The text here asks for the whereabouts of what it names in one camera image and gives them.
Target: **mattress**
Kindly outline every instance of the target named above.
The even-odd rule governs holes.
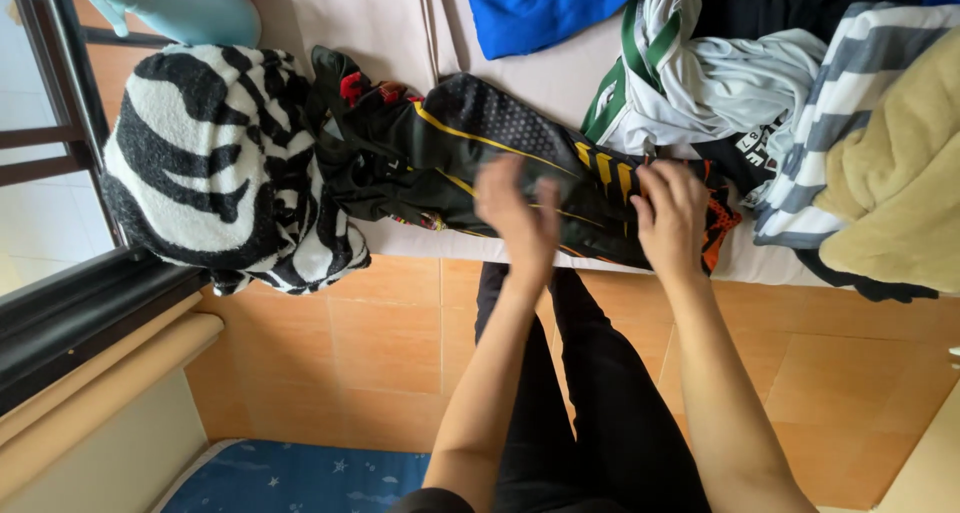
[[[480,51],[468,0],[292,0],[303,47],[321,44],[356,60],[374,80],[394,80],[421,92],[457,71],[509,91],[552,119],[578,128],[597,85],[619,51],[619,16],[538,53],[487,61]],[[826,286],[785,247],[753,244],[753,222],[724,241],[713,277],[766,285]],[[354,221],[372,253],[508,262],[503,242],[454,231],[430,231],[389,219]],[[649,273],[558,253],[556,265]]]
[[[267,440],[210,447],[152,513],[382,513],[424,483],[430,455]]]

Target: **person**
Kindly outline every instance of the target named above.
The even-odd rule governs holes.
[[[390,513],[816,513],[784,451],[700,265],[708,193],[680,163],[640,167],[639,239],[678,329],[693,454],[630,342],[580,277],[552,267],[557,184],[518,188],[523,159],[500,155],[476,180],[478,216],[510,266],[485,263],[477,345],[440,423],[421,489]],[[576,410],[570,428],[534,305],[547,286]]]

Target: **forearm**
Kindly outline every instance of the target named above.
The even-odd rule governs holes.
[[[489,508],[543,285],[508,275],[472,359],[443,415],[424,487]]]
[[[750,494],[757,490],[755,486],[795,488],[784,451],[727,331],[710,280],[698,274],[682,281],[667,280],[664,287],[677,321],[690,440],[711,505],[726,511],[730,508],[725,502],[732,498],[740,511],[748,511],[736,496],[739,491]]]

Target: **sleeve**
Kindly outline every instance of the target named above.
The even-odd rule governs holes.
[[[387,513],[474,513],[474,508],[460,494],[429,488],[403,496]]]

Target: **white bedsheet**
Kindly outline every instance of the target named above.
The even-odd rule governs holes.
[[[267,25],[276,1],[254,0]],[[619,52],[619,15],[588,28],[549,50],[487,61],[476,41],[468,0],[291,0],[304,53],[315,44],[354,57],[374,80],[395,80],[426,93],[439,77],[470,72],[522,99],[539,112],[579,128],[596,87]],[[284,29],[284,41],[290,32]],[[503,242],[463,233],[430,231],[389,219],[354,221],[371,252],[507,262]],[[766,285],[825,286],[785,247],[757,247],[753,223],[745,220],[727,235],[714,279]],[[642,272],[600,260],[558,253],[565,267]]]

